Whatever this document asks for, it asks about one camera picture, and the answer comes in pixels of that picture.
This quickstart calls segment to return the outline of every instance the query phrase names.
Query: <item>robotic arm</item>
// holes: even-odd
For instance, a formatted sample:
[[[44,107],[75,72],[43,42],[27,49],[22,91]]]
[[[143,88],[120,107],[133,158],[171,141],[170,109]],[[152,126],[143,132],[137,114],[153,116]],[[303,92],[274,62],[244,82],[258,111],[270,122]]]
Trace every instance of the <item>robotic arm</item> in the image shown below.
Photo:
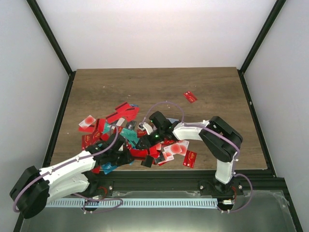
[[[203,141],[217,158],[215,178],[222,185],[231,182],[234,161],[243,138],[221,118],[215,116],[209,121],[198,123],[171,123],[157,111],[149,119],[156,129],[153,130],[147,123],[140,124],[139,127],[146,130],[147,135],[140,138],[136,149],[149,149],[165,139]],[[27,168],[11,190],[10,196],[24,218],[31,218],[56,199],[77,192],[91,195],[97,189],[97,182],[92,178],[92,169],[107,162],[121,166],[134,159],[142,159],[142,164],[146,160],[151,164],[157,162],[151,156],[135,157],[126,146],[125,138],[114,133],[107,141],[99,141],[62,163],[41,169],[34,166]]]

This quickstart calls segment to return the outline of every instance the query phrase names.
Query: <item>white wall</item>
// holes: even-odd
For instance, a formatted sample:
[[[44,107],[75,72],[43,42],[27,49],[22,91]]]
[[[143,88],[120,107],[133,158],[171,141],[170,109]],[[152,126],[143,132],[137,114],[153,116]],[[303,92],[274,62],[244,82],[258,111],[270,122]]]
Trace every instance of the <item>white wall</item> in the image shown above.
[[[27,2],[1,0],[0,231],[13,231],[18,217],[15,182],[42,166],[67,77]]]
[[[245,73],[278,176],[309,231],[309,4],[286,1]]]
[[[72,69],[241,67],[275,0],[38,0]]]

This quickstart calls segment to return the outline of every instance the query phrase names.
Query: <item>black metal beam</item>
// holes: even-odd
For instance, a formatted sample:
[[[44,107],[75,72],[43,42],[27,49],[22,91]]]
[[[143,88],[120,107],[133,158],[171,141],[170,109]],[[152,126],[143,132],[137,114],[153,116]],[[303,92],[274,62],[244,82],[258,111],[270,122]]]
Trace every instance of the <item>black metal beam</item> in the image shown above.
[[[52,132],[51,139],[49,141],[49,145],[48,145],[48,148],[47,148],[47,151],[46,151],[45,158],[44,158],[43,167],[50,166],[52,156],[53,156],[53,153],[54,153],[54,149],[55,149],[55,146],[56,146],[56,141],[57,141],[57,138],[58,138],[58,135],[59,135],[62,119],[63,119],[63,116],[64,116],[64,112],[66,110],[67,103],[68,103],[69,96],[70,96],[70,92],[71,92],[71,89],[72,89],[73,80],[75,78],[75,74],[76,74],[76,71],[74,71],[72,73],[72,75],[69,77],[66,89],[64,91],[64,95],[63,95],[63,98],[62,98],[60,109],[58,111],[58,115],[57,115],[57,118],[56,118],[55,126],[54,126],[54,129],[53,129],[53,132]]]
[[[73,71],[65,58],[52,30],[50,29],[38,3],[36,0],[27,0],[30,8],[32,9],[35,17],[37,18],[40,26],[42,27],[43,31],[45,32],[45,35],[47,36],[50,44],[52,45],[53,49],[55,50],[59,60],[61,61],[64,69],[67,71],[68,75],[71,76],[73,74]]]
[[[280,10],[283,7],[285,2],[286,2],[286,0],[277,0],[275,5],[273,6],[272,10],[270,11],[260,33],[258,34],[250,52],[248,53],[243,65],[240,69],[240,72],[242,74],[244,74],[247,71],[247,69],[248,69],[251,61],[253,60],[257,50],[261,46],[264,38],[266,37],[269,29],[271,28],[272,24],[274,23],[275,19],[277,18],[278,14],[279,14],[279,12],[280,12]]]
[[[249,90],[248,90],[248,87],[247,87],[247,84],[246,84],[245,77],[243,76],[243,74],[240,70],[238,70],[238,74],[239,74],[240,82],[242,84],[243,91],[244,91],[246,99],[247,99],[247,103],[248,103],[250,113],[251,113],[251,116],[252,116],[252,119],[253,119],[255,130],[256,130],[256,133],[257,133],[257,137],[259,138],[259,141],[260,141],[260,144],[261,144],[261,148],[262,148],[262,151],[263,151],[263,154],[264,154],[264,158],[265,158],[265,161],[266,161],[267,168],[269,170],[271,170],[272,175],[276,176],[275,168],[274,168],[274,165],[271,161],[271,157],[270,157],[267,145],[266,145],[265,138],[264,138],[263,133],[262,133],[261,125],[259,123],[259,120],[258,120],[257,115],[256,115],[256,111],[254,109],[254,105],[253,105],[253,102],[252,102],[252,99],[251,99],[251,96],[250,96],[250,93],[249,93]]]

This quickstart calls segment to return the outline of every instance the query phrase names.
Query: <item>gray floor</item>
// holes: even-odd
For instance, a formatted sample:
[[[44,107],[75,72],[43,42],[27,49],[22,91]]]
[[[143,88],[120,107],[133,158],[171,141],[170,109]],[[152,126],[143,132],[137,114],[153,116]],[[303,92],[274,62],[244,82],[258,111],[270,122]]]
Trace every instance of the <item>gray floor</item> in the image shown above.
[[[250,205],[234,214],[215,209],[116,209],[84,215],[79,208],[45,208],[25,220],[22,232],[294,232],[281,193],[255,191]]]

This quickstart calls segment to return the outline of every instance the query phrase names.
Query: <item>wooden tabletop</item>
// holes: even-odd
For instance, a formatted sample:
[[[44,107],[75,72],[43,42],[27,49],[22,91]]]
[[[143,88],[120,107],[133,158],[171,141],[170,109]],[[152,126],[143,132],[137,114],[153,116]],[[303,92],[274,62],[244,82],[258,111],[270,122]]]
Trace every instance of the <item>wooden tabletop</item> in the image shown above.
[[[189,103],[183,96],[191,91],[197,101]],[[169,68],[169,69],[88,69],[78,70],[63,117],[52,158],[59,163],[81,152],[78,124],[88,115],[105,118],[123,102],[137,104],[141,122],[148,109],[157,102],[178,104],[185,113],[185,122],[200,122],[220,116],[244,138],[237,169],[267,168],[248,104],[236,68]],[[162,104],[151,111],[181,119],[181,112],[171,104]],[[197,152],[194,169],[216,169],[216,159],[204,143],[190,141],[189,150]],[[192,170],[183,166],[183,156],[151,170]],[[149,170],[135,161],[116,170]]]

